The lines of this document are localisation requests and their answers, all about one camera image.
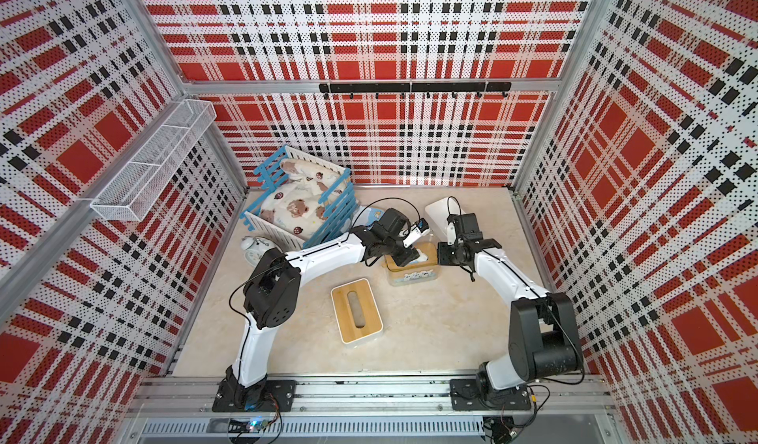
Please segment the clear plastic tissue box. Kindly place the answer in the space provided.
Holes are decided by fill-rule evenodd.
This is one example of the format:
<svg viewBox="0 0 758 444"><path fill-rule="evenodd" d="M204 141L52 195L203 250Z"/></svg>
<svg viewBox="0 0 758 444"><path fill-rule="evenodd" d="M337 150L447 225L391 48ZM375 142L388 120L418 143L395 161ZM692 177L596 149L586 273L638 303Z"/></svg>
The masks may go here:
<svg viewBox="0 0 758 444"><path fill-rule="evenodd" d="M387 269L387 277L390 285L404 286L420 282L432 281L437 278L439 271L440 266L437 262L437 264L432 267L411 269L401 272L391 272Z"/></svg>

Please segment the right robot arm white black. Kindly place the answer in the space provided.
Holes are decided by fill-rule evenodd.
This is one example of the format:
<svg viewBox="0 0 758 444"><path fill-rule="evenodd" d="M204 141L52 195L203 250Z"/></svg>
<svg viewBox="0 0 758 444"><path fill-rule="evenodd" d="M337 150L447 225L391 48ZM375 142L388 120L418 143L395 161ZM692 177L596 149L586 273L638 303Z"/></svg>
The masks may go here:
<svg viewBox="0 0 758 444"><path fill-rule="evenodd" d="M507 353L480 366L480 393L514 391L540 379L584 372L572 300L528 279L499 242L484 237L475 214L450 214L446 224L438 263L459 267L472 280L486 280L509 307Z"/></svg>

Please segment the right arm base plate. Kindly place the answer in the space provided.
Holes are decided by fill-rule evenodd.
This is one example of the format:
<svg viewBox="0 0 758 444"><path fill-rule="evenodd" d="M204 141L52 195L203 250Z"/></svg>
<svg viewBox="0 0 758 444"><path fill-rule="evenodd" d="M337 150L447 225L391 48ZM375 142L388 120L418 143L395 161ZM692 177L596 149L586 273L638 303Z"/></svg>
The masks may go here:
<svg viewBox="0 0 758 444"><path fill-rule="evenodd" d="M474 410L526 412L532 408L529 392L523 385L494 390L475 379L453 379L449 385L451 406L458 412L473 412Z"/></svg>

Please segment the bamboo lid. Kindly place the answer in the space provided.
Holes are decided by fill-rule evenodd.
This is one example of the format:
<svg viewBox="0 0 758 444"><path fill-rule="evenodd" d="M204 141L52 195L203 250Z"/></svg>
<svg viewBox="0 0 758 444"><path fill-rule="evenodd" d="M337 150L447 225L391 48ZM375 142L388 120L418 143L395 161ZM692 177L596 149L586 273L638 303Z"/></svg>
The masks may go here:
<svg viewBox="0 0 758 444"><path fill-rule="evenodd" d="M421 243L421 244L415 245L415 249L417 248L420 248L425 254L428 255L427 262L415 262L415 260L412 260L410 263L408 263L405 266L398 266L398 264L396 264L395 260L393 260L391 256L385 256L385 264L386 264L387 269L391 272L401 272L401 271L406 271L406 270L411 270L411 269L432 267L437 264L435 244Z"/></svg>

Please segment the white bamboo-lid tissue box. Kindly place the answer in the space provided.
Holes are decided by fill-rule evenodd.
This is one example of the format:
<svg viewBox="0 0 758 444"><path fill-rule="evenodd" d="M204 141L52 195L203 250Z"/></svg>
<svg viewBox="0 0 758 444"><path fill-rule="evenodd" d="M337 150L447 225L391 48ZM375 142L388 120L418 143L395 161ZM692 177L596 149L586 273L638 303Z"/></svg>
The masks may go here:
<svg viewBox="0 0 758 444"><path fill-rule="evenodd" d="M382 335L383 320L367 278L333 288L331 298L343 345L357 347Z"/></svg>

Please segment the blue tissue pack front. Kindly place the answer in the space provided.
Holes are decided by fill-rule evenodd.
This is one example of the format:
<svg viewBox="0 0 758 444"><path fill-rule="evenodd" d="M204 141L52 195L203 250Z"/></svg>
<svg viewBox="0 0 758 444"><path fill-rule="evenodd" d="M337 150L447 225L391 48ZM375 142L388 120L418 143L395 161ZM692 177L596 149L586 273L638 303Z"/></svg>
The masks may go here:
<svg viewBox="0 0 758 444"><path fill-rule="evenodd" d="M415 258L415 262L427 262L428 255L425 254L420 248L416 249L418 256Z"/></svg>

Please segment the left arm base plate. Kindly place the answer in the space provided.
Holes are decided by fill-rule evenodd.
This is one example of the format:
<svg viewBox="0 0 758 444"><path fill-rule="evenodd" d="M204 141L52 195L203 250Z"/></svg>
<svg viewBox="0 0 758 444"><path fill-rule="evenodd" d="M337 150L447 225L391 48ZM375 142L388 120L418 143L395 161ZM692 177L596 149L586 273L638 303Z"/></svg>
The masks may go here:
<svg viewBox="0 0 758 444"><path fill-rule="evenodd" d="M265 379L243 388L233 377L224 378L211 409L213 412L290 412L296 387L294 380Z"/></svg>

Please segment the blue tissue pack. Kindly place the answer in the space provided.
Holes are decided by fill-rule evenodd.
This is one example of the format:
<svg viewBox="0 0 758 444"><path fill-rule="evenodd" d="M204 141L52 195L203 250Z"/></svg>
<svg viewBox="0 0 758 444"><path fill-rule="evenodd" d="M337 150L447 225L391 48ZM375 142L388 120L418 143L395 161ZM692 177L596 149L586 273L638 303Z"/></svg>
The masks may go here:
<svg viewBox="0 0 758 444"><path fill-rule="evenodd" d="M361 206L353 216L353 226L370 226L373 222L378 221L384 213L384 209L375 206Z"/></svg>
<svg viewBox="0 0 758 444"><path fill-rule="evenodd" d="M415 258L415 262L427 262L428 255L425 254L420 248L416 249L418 256Z"/></svg>

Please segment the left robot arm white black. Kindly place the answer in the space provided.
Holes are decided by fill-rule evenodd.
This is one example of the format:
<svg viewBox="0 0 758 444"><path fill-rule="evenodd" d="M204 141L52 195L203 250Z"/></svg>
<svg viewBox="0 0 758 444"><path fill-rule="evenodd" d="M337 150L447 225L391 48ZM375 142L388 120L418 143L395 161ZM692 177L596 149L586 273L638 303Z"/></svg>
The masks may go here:
<svg viewBox="0 0 758 444"><path fill-rule="evenodd" d="M390 208L370 225L354 226L324 244L298 252L267 250L242 286L245 329L229 368L235 385L248 390L265 382L276 332L293 316L301 287L344 266L372 266L383 256L406 265L418 257L415 244L429 232L426 219L412 223Z"/></svg>

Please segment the white plastic box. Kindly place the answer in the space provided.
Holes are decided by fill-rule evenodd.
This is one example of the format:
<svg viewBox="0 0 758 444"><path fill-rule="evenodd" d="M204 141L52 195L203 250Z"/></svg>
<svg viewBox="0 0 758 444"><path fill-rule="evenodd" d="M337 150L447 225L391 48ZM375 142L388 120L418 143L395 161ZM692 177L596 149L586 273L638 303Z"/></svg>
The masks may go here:
<svg viewBox="0 0 758 444"><path fill-rule="evenodd" d="M448 238L448 216L462 214L465 214L465 211L452 196L443 197L442 199L432 202L424 207L424 218L426 218L426 221L430 224L434 236L437 236L444 242L446 242Z"/></svg>

